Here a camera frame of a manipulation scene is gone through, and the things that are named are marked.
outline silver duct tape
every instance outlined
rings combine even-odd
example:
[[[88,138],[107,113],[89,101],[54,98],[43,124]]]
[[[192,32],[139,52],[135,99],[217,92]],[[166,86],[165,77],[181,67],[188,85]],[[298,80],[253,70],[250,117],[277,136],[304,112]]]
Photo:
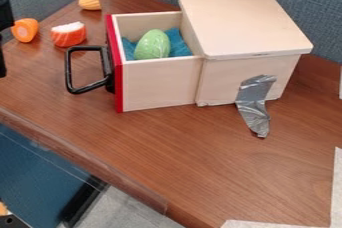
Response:
[[[273,83],[274,75],[259,75],[241,83],[235,104],[247,126],[258,137],[265,138],[270,131],[270,115],[266,111],[265,98]]]

